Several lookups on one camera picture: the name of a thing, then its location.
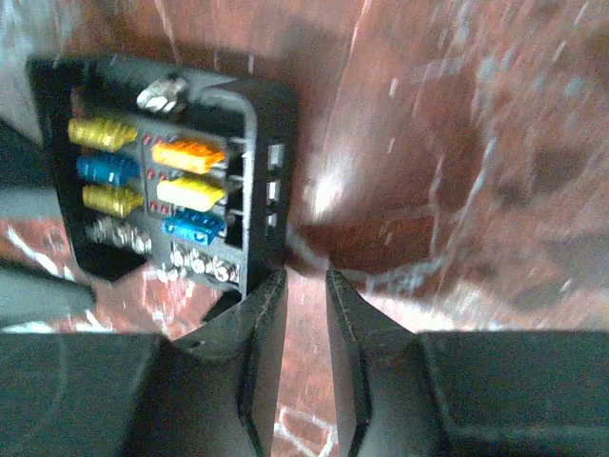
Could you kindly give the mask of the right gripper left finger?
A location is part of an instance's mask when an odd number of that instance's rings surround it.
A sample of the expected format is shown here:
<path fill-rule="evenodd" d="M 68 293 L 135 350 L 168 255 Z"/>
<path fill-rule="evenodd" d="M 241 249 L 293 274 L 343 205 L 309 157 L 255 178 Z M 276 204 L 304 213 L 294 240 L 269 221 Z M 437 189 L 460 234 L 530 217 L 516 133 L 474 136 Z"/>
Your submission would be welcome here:
<path fill-rule="evenodd" d="M 271 452 L 286 323 L 286 273 L 164 347 L 161 453 Z"/>

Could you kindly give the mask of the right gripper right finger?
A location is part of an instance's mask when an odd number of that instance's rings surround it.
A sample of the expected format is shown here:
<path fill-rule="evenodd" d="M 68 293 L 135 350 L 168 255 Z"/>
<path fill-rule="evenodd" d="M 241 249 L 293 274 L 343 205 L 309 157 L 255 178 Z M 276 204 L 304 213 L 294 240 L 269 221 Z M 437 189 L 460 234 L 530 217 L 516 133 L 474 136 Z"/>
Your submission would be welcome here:
<path fill-rule="evenodd" d="M 428 383 L 414 333 L 344 275 L 325 276 L 326 319 L 342 456 L 426 456 Z"/>

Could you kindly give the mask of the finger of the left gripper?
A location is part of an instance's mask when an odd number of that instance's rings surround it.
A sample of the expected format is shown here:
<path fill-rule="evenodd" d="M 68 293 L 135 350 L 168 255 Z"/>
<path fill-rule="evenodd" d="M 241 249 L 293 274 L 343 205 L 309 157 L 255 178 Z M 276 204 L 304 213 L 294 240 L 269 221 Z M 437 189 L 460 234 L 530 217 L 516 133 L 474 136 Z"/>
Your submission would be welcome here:
<path fill-rule="evenodd" d="M 48 156 L 1 120 L 1 218 L 59 218 L 61 210 Z"/>
<path fill-rule="evenodd" d="M 1 328 L 83 314 L 94 305 L 89 286 L 1 260 Z"/>

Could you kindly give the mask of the blue blade fuse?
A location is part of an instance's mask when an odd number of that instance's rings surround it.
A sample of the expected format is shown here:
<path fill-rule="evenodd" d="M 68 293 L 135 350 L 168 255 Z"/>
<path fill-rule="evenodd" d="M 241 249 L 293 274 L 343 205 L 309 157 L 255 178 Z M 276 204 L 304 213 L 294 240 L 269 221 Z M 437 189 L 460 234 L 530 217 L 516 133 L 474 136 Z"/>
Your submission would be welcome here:
<path fill-rule="evenodd" d="M 78 176 L 90 183 L 125 186 L 131 179 L 140 177 L 140 167 L 130 157 L 99 153 L 83 155 L 76 161 Z"/>

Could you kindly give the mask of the small blue fuse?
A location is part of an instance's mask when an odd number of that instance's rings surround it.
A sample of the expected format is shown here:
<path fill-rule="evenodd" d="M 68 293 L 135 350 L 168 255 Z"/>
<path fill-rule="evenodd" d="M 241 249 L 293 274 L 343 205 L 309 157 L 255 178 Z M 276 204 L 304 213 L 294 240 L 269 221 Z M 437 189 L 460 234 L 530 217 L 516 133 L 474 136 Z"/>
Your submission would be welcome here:
<path fill-rule="evenodd" d="M 224 228 L 224 220 L 213 212 L 200 212 L 191 209 L 177 211 L 161 222 L 163 233 L 202 246 L 210 246 Z"/>

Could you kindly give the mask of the yellow blade fuse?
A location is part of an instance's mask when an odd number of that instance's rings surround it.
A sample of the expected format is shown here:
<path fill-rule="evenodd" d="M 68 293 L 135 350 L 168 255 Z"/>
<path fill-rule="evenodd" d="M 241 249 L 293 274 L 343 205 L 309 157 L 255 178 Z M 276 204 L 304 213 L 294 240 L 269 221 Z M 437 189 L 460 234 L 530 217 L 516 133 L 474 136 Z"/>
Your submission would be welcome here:
<path fill-rule="evenodd" d="M 210 210 L 225 197 L 225 191 L 221 187 L 190 177 L 161 181 L 157 185 L 156 193 L 160 200 L 171 205 L 200 212 Z"/>

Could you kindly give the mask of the black fuse box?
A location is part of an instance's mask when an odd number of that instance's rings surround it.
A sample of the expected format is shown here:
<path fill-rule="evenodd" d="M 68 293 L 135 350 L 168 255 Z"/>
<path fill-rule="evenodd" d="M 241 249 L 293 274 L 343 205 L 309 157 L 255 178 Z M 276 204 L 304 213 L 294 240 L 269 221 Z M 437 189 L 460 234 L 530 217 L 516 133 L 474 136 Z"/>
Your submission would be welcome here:
<path fill-rule="evenodd" d="M 279 82 L 231 77 L 127 56 L 32 56 L 27 74 L 49 154 L 59 206 L 78 266 L 117 281 L 145 262 L 168 280 L 186 277 L 247 296 L 285 260 L 285 233 L 298 102 Z M 69 140 L 72 118 L 104 118 L 138 130 L 115 152 Z M 159 142 L 192 140 L 226 159 L 206 174 L 155 163 Z M 130 157 L 140 177 L 125 186 L 144 197 L 126 218 L 85 207 L 76 161 L 99 153 Z M 163 233 L 177 211 L 160 200 L 161 181 L 190 177 L 221 187 L 210 210 L 225 228 L 210 246 Z"/>

